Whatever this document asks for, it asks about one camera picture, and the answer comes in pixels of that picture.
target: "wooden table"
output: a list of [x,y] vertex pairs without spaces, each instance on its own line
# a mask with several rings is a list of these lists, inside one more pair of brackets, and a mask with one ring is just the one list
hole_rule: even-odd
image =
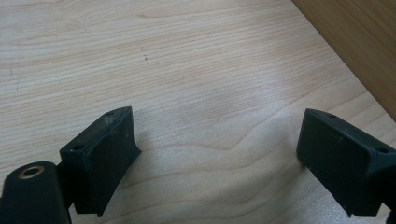
[[393,147],[396,125],[290,0],[0,4],[1,182],[131,105],[143,153],[74,223],[385,222],[296,159],[307,107]]

